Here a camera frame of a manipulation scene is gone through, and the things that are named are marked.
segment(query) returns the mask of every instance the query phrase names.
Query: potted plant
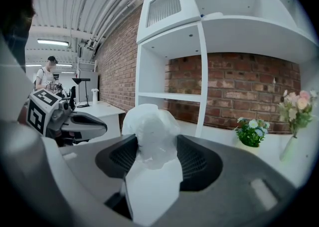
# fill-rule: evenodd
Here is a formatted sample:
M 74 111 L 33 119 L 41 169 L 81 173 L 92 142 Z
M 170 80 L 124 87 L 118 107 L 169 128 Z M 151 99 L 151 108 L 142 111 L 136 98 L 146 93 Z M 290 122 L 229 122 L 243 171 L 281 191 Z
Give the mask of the potted plant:
M 268 133 L 269 123 L 263 120 L 248 120 L 245 118 L 238 118 L 236 133 L 239 138 L 237 147 L 257 154 L 259 143 L 264 140 L 265 135 Z
M 280 154 L 280 160 L 284 161 L 292 154 L 294 145 L 297 143 L 297 133 L 299 129 L 306 128 L 308 123 L 313 120 L 311 114 L 313 107 L 316 105 L 318 94 L 311 90 L 310 93 L 300 91 L 299 95 L 296 93 L 289 93 L 285 90 L 282 97 L 282 102 L 279 103 L 279 110 L 281 114 L 281 121 L 289 123 L 289 128 L 292 133 L 284 151 Z

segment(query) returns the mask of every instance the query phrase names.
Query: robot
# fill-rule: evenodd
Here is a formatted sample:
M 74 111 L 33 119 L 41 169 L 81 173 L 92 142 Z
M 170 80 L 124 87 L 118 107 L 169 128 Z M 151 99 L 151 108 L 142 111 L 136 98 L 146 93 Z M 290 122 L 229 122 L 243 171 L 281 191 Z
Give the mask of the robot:
M 39 214 L 57 226 L 140 226 L 133 206 L 137 195 L 128 180 L 139 149 L 134 134 L 58 147 L 50 139 L 58 131 L 71 145 L 101 136 L 107 127 L 73 112 L 46 90 L 30 96 L 27 120 L 32 128 L 0 125 L 0 158 Z M 206 139 L 178 135 L 177 158 L 182 170 L 178 198 L 152 222 L 154 227 L 265 226 L 296 191 L 255 155 Z
M 26 122 L 40 135 L 56 139 L 59 145 L 78 144 L 107 131 L 101 120 L 73 112 L 67 101 L 45 89 L 30 94 L 27 109 Z

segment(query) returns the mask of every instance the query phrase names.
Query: cap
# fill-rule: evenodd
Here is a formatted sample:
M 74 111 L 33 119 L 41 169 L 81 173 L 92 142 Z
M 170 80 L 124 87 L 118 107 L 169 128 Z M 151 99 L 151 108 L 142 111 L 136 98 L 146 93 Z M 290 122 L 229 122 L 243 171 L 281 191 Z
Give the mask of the cap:
M 56 60 L 56 58 L 54 56 L 50 56 L 48 58 L 48 61 L 54 62 L 55 64 L 58 64 L 58 61 Z

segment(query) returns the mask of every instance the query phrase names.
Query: table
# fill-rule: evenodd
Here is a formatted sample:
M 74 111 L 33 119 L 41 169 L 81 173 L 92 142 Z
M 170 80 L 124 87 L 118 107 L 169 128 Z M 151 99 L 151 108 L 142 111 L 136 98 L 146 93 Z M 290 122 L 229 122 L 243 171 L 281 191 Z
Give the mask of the table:
M 98 103 L 95 105 L 93 105 L 93 102 L 89 102 L 89 105 L 90 106 L 86 108 L 75 108 L 74 111 L 91 114 L 103 121 L 108 127 L 108 130 L 104 135 L 92 138 L 89 140 L 89 142 L 98 142 L 121 136 L 119 114 L 123 114 L 125 111 L 118 109 L 104 101 L 98 101 Z

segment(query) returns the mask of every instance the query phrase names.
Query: corrugated ceiling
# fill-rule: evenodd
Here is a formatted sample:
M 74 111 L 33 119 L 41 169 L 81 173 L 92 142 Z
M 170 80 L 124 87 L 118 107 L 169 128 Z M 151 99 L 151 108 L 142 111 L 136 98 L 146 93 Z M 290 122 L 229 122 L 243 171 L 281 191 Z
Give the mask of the corrugated ceiling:
M 59 62 L 75 64 L 78 56 L 78 45 L 84 46 L 90 39 L 95 26 L 96 35 L 104 24 L 96 24 L 103 9 L 110 0 L 34 0 L 36 15 L 33 17 L 29 39 L 25 47 L 26 63 L 43 63 L 47 57 L 54 55 Z M 39 44 L 37 39 L 54 39 L 68 41 L 69 47 Z M 92 51 L 82 51 L 81 59 L 90 60 Z

